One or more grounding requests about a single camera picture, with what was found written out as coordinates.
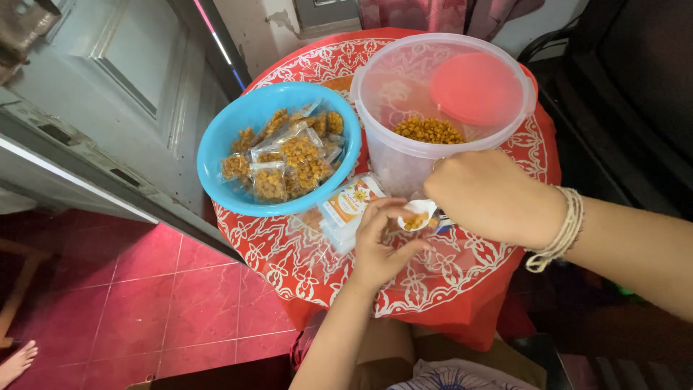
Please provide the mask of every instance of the plastic spoon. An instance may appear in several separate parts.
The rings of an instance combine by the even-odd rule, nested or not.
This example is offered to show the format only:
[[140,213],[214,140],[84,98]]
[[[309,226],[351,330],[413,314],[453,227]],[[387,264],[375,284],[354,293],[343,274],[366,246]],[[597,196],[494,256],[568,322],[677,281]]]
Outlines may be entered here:
[[431,218],[433,218],[433,213],[435,213],[435,210],[437,208],[438,206],[435,204],[435,202],[431,201],[430,199],[417,199],[415,201],[410,201],[409,203],[407,203],[406,206],[404,206],[404,210],[409,210],[415,214],[426,213],[428,214],[428,218],[426,218],[426,220],[423,221],[418,228],[411,230],[405,229],[405,226],[407,224],[404,222],[404,219],[402,219],[402,217],[397,218],[397,223],[399,224],[400,228],[408,232],[415,232],[417,230],[421,230],[424,227],[428,226],[428,222],[431,220]]

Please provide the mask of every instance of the bare foot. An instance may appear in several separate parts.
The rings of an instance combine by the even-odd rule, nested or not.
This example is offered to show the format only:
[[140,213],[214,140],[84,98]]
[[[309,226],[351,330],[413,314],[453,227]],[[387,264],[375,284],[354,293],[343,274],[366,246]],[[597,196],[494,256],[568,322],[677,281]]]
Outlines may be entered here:
[[21,347],[14,355],[10,356],[0,364],[0,390],[7,387],[13,380],[17,379],[34,361],[34,356],[38,354],[39,348],[36,341],[29,341]]

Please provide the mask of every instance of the pink tiled floor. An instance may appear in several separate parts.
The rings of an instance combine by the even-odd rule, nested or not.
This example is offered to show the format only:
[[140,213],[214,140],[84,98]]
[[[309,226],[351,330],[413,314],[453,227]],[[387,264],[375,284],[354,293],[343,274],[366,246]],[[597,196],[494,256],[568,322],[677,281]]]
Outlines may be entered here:
[[40,350],[12,390],[122,390],[281,355],[298,334],[262,277],[163,224],[69,211],[1,230],[61,254],[10,330]]

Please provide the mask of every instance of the clear plastic container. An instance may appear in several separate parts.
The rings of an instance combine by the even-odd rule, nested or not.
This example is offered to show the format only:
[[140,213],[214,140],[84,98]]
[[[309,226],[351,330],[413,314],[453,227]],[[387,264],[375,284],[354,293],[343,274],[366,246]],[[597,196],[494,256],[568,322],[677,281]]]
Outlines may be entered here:
[[[514,75],[507,88],[518,91],[513,96],[522,101],[509,106],[513,112],[505,115],[509,119],[504,123],[494,126],[463,123],[440,110],[431,99],[430,81],[436,68],[465,53],[490,54],[506,64]],[[511,56],[488,42],[445,33],[413,35],[388,44],[356,70],[350,96],[366,130],[373,172],[393,196],[406,198],[422,191],[433,162],[458,152],[498,147],[534,112],[536,105],[533,80]],[[449,120],[467,142],[428,144],[391,131],[410,117]]]

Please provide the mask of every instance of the hand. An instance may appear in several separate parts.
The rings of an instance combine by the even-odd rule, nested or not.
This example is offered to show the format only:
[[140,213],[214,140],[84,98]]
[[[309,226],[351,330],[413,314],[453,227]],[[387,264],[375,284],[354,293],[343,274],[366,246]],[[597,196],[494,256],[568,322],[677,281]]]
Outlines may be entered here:
[[530,178],[505,153],[457,153],[434,164],[424,192],[455,223],[508,244],[545,248],[568,213],[557,189]]
[[409,259],[424,249],[432,248],[422,239],[412,240],[396,250],[383,244],[383,229],[390,218],[414,216],[402,208],[406,204],[406,199],[380,198],[368,205],[356,230],[356,261],[350,282],[375,294],[401,271]]

